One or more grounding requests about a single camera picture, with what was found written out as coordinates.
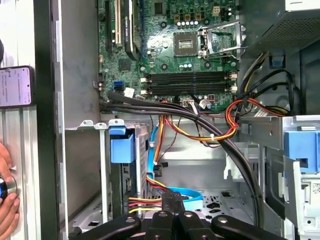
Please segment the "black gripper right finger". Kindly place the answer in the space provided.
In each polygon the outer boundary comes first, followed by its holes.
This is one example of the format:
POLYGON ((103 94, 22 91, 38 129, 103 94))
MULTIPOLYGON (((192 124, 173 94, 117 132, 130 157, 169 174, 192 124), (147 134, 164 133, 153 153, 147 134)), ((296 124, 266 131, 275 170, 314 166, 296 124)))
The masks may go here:
POLYGON ((205 226, 198 215, 204 205, 201 193, 194 190, 175 190, 182 197, 183 210, 178 212, 178 221, 190 240, 216 240, 216 235, 225 240, 282 240, 283 237, 256 227, 226 214, 216 215, 210 226, 205 226))

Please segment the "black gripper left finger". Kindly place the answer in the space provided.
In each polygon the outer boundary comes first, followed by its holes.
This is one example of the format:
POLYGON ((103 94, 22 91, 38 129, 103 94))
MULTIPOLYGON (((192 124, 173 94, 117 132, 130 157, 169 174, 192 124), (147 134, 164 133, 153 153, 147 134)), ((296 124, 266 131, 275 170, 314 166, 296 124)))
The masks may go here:
POLYGON ((70 240, 170 240, 174 228, 175 192, 161 196, 161 209, 141 220, 136 215, 122 215, 85 233, 69 237, 70 240))

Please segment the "person's hand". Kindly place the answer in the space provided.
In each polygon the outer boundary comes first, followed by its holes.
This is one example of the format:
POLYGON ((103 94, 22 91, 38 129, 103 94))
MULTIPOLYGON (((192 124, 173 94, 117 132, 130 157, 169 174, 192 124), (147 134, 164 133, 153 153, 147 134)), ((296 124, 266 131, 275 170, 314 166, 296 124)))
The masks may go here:
MULTIPOLYGON (((6 183, 13 182, 14 178, 10 172, 12 159, 9 151, 0 144, 0 176, 6 183)), ((5 200, 0 198, 0 239, 7 240, 16 230, 20 214, 20 199, 16 193, 10 193, 5 200)))

